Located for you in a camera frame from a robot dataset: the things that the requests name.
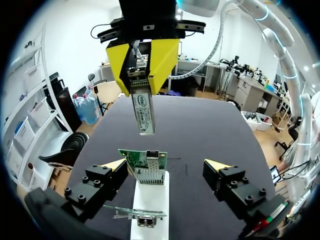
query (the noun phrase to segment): office chair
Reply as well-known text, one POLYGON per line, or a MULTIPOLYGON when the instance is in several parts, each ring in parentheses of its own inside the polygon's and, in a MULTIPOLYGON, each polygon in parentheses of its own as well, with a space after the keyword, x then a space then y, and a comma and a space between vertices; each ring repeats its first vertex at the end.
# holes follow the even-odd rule
POLYGON ((93 95, 96 96, 96 99, 97 99, 97 102, 98 102, 98 106, 99 106, 101 115, 104 116, 106 110, 108 110, 108 106, 109 106, 109 105, 108 105, 107 107, 104 107, 104 106, 106 105, 106 103, 101 103, 100 100, 99 100, 99 97, 97 96, 97 94, 94 94, 94 93, 95 93, 95 86, 97 86, 98 84, 105 83, 105 82, 107 82, 107 80, 104 79, 104 80, 99 80, 99 81, 96 81, 96 82, 92 82, 95 77, 96 77, 96 75, 94 75, 93 73, 90 73, 90 74, 88 75, 88 80, 90 81, 90 83, 91 83, 92 86, 93 86, 93 95))
POLYGON ((116 81, 106 81, 93 86, 93 96, 96 96, 102 116, 108 110, 109 105, 117 100, 120 93, 121 89, 116 81))
POLYGON ((277 141, 275 143, 274 146, 278 146, 280 145, 283 149, 284 149, 284 152, 282 153, 282 155, 279 157, 279 160, 282 161, 282 158, 283 156, 285 155, 286 151, 291 147, 291 145, 294 143, 295 140, 298 139, 298 136, 299 136, 299 133, 298 131, 296 130, 296 128, 299 127, 299 124, 295 123, 294 125, 292 125, 291 127, 289 127, 288 129, 288 133, 289 135, 291 136, 292 138, 292 141, 289 143, 289 145, 287 145, 285 142, 279 142, 277 141))
POLYGON ((88 139, 88 134, 75 132, 64 141, 60 152, 51 156, 39 156, 39 159, 48 163, 50 167, 70 172, 88 139))

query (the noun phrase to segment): circuit board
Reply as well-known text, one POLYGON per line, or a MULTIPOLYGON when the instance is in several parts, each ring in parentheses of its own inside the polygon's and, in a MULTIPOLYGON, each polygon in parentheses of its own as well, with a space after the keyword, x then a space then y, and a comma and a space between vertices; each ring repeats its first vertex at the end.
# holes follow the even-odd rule
POLYGON ((130 172, 140 184, 163 185, 167 166, 167 152, 119 149, 130 172))

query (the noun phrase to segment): workbench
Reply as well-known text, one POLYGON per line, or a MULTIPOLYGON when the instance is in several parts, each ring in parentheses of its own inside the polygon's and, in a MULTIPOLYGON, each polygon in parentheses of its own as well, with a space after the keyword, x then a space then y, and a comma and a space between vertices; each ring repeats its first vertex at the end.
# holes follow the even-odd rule
MULTIPOLYGON (((182 74, 188 73, 191 70, 195 69, 200 64, 201 64, 201 61, 197 61, 197 60, 178 60, 178 63, 173 70, 173 74, 182 75, 182 74)), ((142 63, 138 61, 137 65, 142 66, 142 63)), ((200 84, 199 89, 201 91, 204 91, 205 87, 209 87, 212 89, 213 92, 216 93, 218 90, 217 86, 218 86, 219 76, 221 74, 221 69, 223 70, 226 68, 220 66, 217 63, 208 62, 203 67, 203 69, 193 74, 192 76, 195 77, 197 82, 200 84)), ((99 66, 99 75, 101 80, 106 79, 108 82, 115 80, 109 63, 99 66)), ((168 90, 171 89, 171 82, 172 80, 169 79, 168 90)))
MULTIPOLYGON (((92 164, 122 158, 118 149, 168 152, 170 174, 170 240, 236 240, 245 226, 225 202, 219 202, 203 178, 205 159, 238 165, 258 188, 275 196, 263 151, 238 109, 224 101, 195 97, 152 97, 155 135, 140 136, 131 97, 120 97, 101 119, 76 160, 68 186, 85 176, 92 164)), ((132 208, 136 180, 128 176, 113 201, 105 204, 132 208)), ((86 225, 122 240, 130 239, 131 221, 113 219, 101 208, 86 225)))
POLYGON ((262 99, 267 101, 268 104, 265 111, 261 113, 272 117, 281 98, 266 89, 255 78, 240 76, 234 100, 241 106, 241 110, 255 113, 262 99))

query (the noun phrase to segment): screw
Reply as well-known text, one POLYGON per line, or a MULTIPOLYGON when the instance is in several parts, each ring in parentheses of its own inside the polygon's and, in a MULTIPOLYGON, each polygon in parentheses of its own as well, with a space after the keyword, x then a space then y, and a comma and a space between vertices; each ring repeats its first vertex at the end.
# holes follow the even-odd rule
POLYGON ((254 201, 253 197, 251 195, 248 195, 244 201, 247 203, 247 204, 252 204, 252 202, 254 201))
POLYGON ((94 180, 93 181, 93 185, 95 186, 95 187, 100 187, 100 181, 99 180, 94 180))
POLYGON ((83 177, 82 177, 82 182, 83 182, 84 184, 86 184, 88 181, 89 181, 89 178, 88 178, 87 176, 83 176, 83 177))
POLYGON ((78 196, 78 201, 79 201, 79 203, 85 203, 86 202, 86 196, 83 195, 83 194, 80 194, 78 196))
POLYGON ((231 184, 232 188, 237 188, 238 187, 238 182, 237 181, 232 181, 232 182, 230 182, 230 184, 231 184))
POLYGON ((262 188, 262 189, 260 190, 259 194, 260 194, 261 196, 265 196, 265 195, 267 194, 267 190, 266 190, 265 188, 262 188))
POLYGON ((68 195, 70 195, 70 194, 71 194, 71 188, 67 186, 67 187, 64 189, 64 195, 68 196, 68 195))
POLYGON ((249 183, 249 179, 246 176, 244 176, 242 178, 242 181, 243 181, 244 184, 248 184, 249 183))

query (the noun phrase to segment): black chair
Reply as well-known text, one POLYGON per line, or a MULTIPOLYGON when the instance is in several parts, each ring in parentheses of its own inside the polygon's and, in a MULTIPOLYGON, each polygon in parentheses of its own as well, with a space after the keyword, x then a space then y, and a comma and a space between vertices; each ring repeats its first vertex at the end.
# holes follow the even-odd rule
POLYGON ((275 143, 275 146, 280 145, 280 146, 284 149, 283 154, 279 157, 279 160, 280 160, 280 161, 282 161, 283 156, 285 155, 286 151, 291 147, 291 145, 294 143, 294 141, 298 139, 299 133, 298 133, 298 131, 296 130, 296 128, 297 128, 298 126, 299 126, 299 124, 295 123, 294 125, 292 125, 292 126, 289 127, 289 129, 288 129, 288 133, 289 133, 289 135, 290 135, 291 138, 292 138, 292 141, 289 143, 289 146, 288 146, 285 142, 279 142, 279 141, 277 141, 277 142, 275 143))
MULTIPOLYGON (((98 84, 107 82, 107 80, 99 80, 99 81, 96 81, 96 82, 92 82, 95 77, 96 77, 96 75, 94 75, 93 73, 90 73, 90 74, 88 75, 88 79, 89 79, 89 81, 91 82, 91 84, 92 84, 92 86, 93 86, 94 93, 97 94, 97 93, 98 93, 98 88, 97 88, 96 86, 97 86, 98 84)), ((105 107, 105 105, 106 105, 105 103, 102 103, 102 104, 101 104, 98 96, 96 96, 96 100, 97 100, 97 102, 98 102, 101 115, 104 116, 104 115, 105 115, 105 112, 108 110, 108 106, 109 106, 109 105, 107 105, 107 106, 105 107)))
POLYGON ((64 141, 60 152, 51 156, 39 156, 39 159, 55 169, 70 172, 88 139, 88 134, 75 132, 64 141))

